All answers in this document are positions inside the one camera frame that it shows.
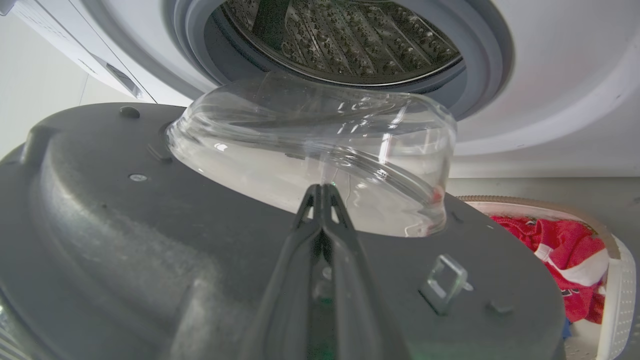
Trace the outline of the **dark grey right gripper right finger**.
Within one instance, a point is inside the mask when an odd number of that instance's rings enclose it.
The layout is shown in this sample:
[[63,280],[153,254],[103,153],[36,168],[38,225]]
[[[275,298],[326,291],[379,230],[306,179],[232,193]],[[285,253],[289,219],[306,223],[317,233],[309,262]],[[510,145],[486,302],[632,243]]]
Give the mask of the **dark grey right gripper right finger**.
[[409,360],[402,332],[375,279],[345,203],[332,184],[321,185],[321,228],[333,269],[336,358]]

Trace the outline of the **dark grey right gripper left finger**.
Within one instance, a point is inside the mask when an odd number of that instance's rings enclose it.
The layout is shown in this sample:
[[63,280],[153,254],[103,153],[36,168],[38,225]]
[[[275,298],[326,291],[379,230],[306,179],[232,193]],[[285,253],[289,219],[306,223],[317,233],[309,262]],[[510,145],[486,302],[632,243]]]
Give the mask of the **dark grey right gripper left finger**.
[[313,269],[322,251],[322,187],[310,186],[283,242],[240,360],[306,360],[311,324]]

